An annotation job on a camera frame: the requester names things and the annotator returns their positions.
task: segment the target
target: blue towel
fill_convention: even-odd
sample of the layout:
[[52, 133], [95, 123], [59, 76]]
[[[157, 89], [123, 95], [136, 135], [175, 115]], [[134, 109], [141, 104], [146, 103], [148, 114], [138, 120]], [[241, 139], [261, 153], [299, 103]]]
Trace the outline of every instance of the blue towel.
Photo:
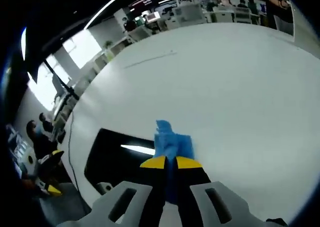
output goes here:
[[176, 156], [194, 159], [194, 150], [191, 137], [189, 135], [177, 134], [172, 131], [171, 124], [165, 120], [157, 120], [156, 129], [158, 133], [154, 135], [155, 157], [166, 156], [167, 163], [167, 186], [166, 201], [171, 204], [177, 203], [176, 187], [174, 185], [173, 166]]

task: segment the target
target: white table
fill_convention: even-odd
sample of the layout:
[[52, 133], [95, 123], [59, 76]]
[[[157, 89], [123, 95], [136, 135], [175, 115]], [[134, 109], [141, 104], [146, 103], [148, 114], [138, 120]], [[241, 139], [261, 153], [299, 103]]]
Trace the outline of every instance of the white table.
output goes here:
[[[70, 155], [84, 200], [100, 197], [84, 176], [99, 129], [152, 140], [163, 119], [191, 135], [210, 179], [254, 215], [292, 220], [319, 180], [320, 60], [291, 42], [262, 26], [208, 23], [125, 48], [73, 110]], [[59, 148], [74, 180], [71, 119]]]

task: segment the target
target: desk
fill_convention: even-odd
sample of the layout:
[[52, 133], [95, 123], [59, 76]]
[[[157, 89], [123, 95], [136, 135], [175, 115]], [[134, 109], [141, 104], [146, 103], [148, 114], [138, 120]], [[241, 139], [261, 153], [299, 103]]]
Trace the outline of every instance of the desk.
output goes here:
[[[126, 47], [73, 109], [70, 158], [84, 200], [100, 197], [84, 176], [99, 129], [152, 140], [163, 119], [191, 135], [212, 181], [258, 218], [289, 222], [319, 180], [319, 66], [288, 34], [253, 24], [199, 24]], [[71, 122], [58, 147], [74, 181]]]

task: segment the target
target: cable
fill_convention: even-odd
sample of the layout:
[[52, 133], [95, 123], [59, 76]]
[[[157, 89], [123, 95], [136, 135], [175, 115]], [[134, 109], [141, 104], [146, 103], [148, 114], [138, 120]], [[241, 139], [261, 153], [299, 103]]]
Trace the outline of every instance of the cable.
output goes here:
[[89, 214], [89, 213], [88, 213], [88, 211], [87, 211], [86, 204], [84, 203], [85, 200], [82, 198], [82, 195], [81, 195], [81, 193], [80, 193], [79, 186], [78, 186], [78, 181], [77, 181], [77, 177], [76, 177], [76, 173], [75, 173], [75, 169], [74, 169], [73, 165], [71, 164], [70, 142], [71, 142], [71, 134], [72, 134], [72, 125], [73, 125], [73, 123], [74, 123], [74, 112], [73, 112], [73, 111], [71, 112], [70, 117], [71, 117], [71, 124], [70, 124], [69, 140], [68, 140], [68, 161], [69, 161], [69, 165], [70, 165], [70, 167], [71, 167], [71, 169], [72, 169], [72, 173], [73, 173], [73, 177], [74, 177], [74, 182], [75, 182], [76, 191], [77, 191], [78, 194], [79, 194], [80, 202], [81, 202], [83, 211], [84, 211], [84, 213], [87, 215], [87, 214]]

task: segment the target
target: window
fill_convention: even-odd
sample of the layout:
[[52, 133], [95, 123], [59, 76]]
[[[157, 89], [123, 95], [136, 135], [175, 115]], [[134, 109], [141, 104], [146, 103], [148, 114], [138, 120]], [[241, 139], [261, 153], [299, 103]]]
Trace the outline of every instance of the window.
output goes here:
[[[56, 58], [50, 55], [46, 58], [49, 65], [53, 68], [54, 72], [59, 76], [59, 78], [67, 84], [70, 81], [69, 75], [61, 67]], [[47, 66], [42, 63], [38, 69], [37, 83], [29, 75], [30, 81], [28, 86], [30, 90], [34, 93], [35, 97], [40, 101], [40, 103], [48, 110], [51, 111], [55, 105], [55, 96], [57, 90], [52, 83], [53, 74], [47, 68]]]
[[77, 33], [62, 45], [79, 69], [102, 50], [87, 29]]

